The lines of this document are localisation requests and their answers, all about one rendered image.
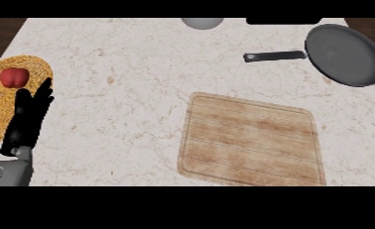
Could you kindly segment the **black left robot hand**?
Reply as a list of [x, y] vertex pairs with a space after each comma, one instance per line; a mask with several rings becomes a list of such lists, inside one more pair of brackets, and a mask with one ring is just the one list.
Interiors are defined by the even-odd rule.
[[54, 100], [51, 93], [50, 78], [44, 80], [35, 94], [31, 94], [26, 88], [20, 88], [16, 91], [14, 113], [6, 128], [0, 147], [0, 154], [3, 156], [14, 157], [14, 149], [19, 149], [20, 147], [35, 147], [44, 117]]

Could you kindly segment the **wooden cutting board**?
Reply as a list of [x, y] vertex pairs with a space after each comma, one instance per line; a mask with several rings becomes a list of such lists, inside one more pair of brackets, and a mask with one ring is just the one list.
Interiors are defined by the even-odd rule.
[[195, 92], [178, 149], [181, 175], [231, 185], [324, 185], [311, 113]]

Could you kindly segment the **dark grey frying pan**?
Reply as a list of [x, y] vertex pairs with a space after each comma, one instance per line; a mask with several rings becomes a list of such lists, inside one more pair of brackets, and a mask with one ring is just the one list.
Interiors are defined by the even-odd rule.
[[375, 43], [351, 28], [323, 24], [304, 39], [304, 50], [243, 54], [245, 62], [307, 58], [319, 72], [351, 86], [375, 85]]

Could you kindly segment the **red apple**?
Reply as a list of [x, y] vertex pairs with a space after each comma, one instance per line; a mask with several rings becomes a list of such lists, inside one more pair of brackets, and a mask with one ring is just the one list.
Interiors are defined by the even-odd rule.
[[10, 67], [1, 71], [0, 82], [7, 88], [22, 88], [29, 80], [29, 71], [25, 68]]

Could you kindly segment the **woven straw placemat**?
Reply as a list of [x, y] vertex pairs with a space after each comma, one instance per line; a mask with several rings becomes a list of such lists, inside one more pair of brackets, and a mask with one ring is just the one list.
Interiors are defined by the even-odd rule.
[[16, 91], [26, 88], [35, 94], [50, 77], [53, 70], [41, 58], [20, 55], [0, 59], [0, 141], [13, 117]]

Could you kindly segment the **grey round bowl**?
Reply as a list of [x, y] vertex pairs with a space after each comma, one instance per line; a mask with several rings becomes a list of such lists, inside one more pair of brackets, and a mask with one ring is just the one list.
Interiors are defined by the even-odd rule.
[[214, 29], [224, 21], [223, 18], [183, 18], [183, 23], [195, 30]]

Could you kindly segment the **black flat appliance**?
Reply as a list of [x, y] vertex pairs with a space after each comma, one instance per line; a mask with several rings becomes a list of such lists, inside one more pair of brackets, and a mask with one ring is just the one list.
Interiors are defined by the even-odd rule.
[[249, 25], [314, 25], [322, 18], [246, 18]]

